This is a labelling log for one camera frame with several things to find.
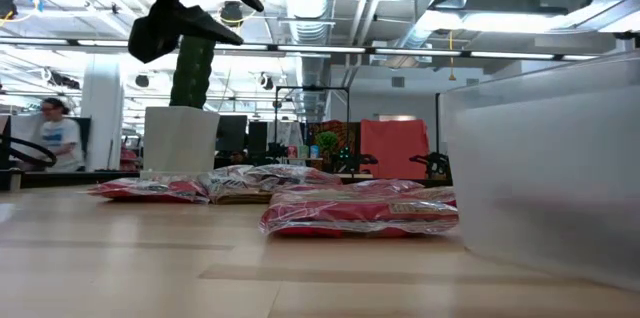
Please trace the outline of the red popcorn bag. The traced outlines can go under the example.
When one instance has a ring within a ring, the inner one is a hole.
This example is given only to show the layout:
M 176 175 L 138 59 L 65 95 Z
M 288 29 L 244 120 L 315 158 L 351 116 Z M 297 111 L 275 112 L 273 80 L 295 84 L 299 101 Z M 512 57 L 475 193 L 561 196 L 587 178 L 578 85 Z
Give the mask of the red popcorn bag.
M 376 179 L 365 180 L 357 183 L 348 184 L 352 190 L 366 191 L 390 191 L 395 193 L 406 193 L 415 190 L 424 189 L 424 186 L 418 182 L 411 180 L 399 180 L 399 179 Z
M 451 187 L 298 187 L 275 193 L 259 227 L 267 235 L 405 237 L 444 233 L 459 223 Z
M 298 185 L 341 185 L 341 178 L 288 164 L 231 165 L 200 174 L 197 181 L 217 205 L 267 204 L 274 192 Z
M 119 178 L 99 183 L 87 193 L 121 202 L 210 203 L 207 190 L 187 176 Z

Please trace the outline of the green cactus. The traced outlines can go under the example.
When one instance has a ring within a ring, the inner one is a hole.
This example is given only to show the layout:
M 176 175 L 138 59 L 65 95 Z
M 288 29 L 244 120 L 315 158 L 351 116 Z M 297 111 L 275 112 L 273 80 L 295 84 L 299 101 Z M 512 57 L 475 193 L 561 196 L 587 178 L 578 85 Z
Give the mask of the green cactus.
M 184 36 L 173 74 L 170 106 L 203 109 L 209 89 L 215 42 Z

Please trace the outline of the long ceiling light bar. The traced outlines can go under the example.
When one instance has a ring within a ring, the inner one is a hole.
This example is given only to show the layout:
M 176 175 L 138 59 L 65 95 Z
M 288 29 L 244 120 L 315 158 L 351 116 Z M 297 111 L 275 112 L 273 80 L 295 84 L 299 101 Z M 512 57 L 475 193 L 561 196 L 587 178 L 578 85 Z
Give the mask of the long ceiling light bar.
M 127 51 L 128 43 L 124 40 L 94 40 L 94 39 L 56 39 L 32 37 L 0 37 L 0 46 L 14 46 L 34 49 L 79 49 L 104 52 Z M 309 54 L 339 54 L 339 55 L 384 55 L 411 57 L 447 57 L 469 59 L 504 59 L 531 61 L 586 61 L 598 58 L 598 55 L 563 54 L 563 53 L 527 53 L 503 51 L 475 51 L 453 49 L 405 49 L 384 47 L 345 47 L 345 46 L 313 46 L 313 45 L 279 45 L 249 43 L 243 45 L 217 44 L 216 50 L 224 52 L 279 52 L 279 53 L 309 53 Z

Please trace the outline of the black monitor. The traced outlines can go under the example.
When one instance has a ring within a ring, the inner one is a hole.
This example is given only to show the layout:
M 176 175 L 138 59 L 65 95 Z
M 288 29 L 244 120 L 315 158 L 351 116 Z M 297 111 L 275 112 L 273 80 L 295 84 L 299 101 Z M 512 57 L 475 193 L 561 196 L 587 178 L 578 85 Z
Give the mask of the black monitor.
M 225 152 L 239 152 L 244 149 L 247 116 L 221 115 L 216 135 L 216 149 Z

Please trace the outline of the white plant pot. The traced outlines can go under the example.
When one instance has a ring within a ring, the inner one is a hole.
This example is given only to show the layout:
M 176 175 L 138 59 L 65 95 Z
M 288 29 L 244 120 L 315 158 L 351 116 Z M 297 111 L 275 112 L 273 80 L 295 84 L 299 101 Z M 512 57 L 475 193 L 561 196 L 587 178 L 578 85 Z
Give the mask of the white plant pot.
M 220 115 L 192 107 L 148 107 L 140 176 L 196 176 L 211 171 Z

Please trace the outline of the white column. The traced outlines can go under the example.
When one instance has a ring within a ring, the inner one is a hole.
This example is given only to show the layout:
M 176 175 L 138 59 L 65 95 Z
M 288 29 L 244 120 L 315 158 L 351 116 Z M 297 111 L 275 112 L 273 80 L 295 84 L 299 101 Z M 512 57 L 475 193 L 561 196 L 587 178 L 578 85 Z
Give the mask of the white column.
M 116 55 L 87 58 L 82 83 L 81 116 L 91 120 L 86 168 L 117 170 L 120 166 L 124 88 Z

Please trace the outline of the small green plant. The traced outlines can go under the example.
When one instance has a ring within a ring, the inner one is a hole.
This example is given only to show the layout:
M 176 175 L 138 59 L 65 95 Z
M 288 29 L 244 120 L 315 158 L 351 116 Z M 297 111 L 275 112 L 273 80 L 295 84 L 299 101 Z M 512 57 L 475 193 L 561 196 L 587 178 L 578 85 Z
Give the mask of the small green plant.
M 338 136 L 331 131 L 323 131 L 316 136 L 316 145 L 323 158 L 330 159 L 338 147 Z

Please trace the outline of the person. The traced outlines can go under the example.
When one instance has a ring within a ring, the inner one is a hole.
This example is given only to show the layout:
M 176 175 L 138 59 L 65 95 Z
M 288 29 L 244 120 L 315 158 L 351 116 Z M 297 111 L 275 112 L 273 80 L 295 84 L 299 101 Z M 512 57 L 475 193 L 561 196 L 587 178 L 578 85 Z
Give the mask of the person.
M 41 113 L 45 119 L 41 127 L 43 146 L 56 156 L 56 163 L 46 171 L 84 171 L 80 126 L 75 120 L 68 118 L 69 109 L 57 98 L 46 98 L 41 103 Z

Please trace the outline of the orange cloth board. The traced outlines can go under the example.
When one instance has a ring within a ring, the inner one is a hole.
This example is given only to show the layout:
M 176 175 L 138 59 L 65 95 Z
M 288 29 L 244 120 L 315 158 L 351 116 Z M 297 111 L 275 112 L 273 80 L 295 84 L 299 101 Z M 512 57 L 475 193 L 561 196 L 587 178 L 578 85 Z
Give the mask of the orange cloth board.
M 424 179 L 426 168 L 410 160 L 429 153 L 427 125 L 423 120 L 372 121 L 360 123 L 360 153 L 376 158 L 377 164 L 362 165 L 377 179 Z

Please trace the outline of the clear plastic bin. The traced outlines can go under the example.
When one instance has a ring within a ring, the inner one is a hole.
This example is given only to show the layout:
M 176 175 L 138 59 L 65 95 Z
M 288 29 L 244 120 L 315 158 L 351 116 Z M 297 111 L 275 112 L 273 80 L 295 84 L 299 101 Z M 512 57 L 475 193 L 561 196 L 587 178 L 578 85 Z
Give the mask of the clear plastic bin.
M 640 292 L 640 50 L 458 88 L 443 114 L 470 251 Z

